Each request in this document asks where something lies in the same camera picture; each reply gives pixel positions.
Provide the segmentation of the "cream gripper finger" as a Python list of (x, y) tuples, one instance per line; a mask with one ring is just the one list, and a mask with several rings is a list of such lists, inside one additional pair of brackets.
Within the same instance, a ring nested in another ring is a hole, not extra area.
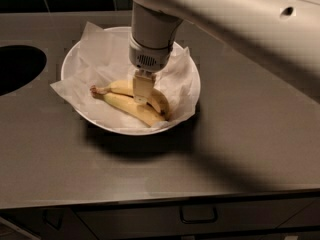
[(156, 75), (146, 70), (136, 70), (133, 76), (133, 97), (141, 104), (146, 104), (155, 85)]

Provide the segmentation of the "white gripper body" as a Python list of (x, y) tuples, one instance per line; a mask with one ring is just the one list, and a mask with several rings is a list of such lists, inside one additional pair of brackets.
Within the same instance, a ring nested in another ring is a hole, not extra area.
[(129, 59), (139, 70), (158, 72), (169, 61), (174, 40), (170, 36), (134, 36), (129, 39)]

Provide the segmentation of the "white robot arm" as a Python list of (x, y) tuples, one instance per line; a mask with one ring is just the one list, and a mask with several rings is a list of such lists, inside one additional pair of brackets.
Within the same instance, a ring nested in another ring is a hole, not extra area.
[(320, 97), (319, 0), (132, 0), (129, 58), (139, 99), (168, 63), (183, 21), (228, 44), (310, 98)]

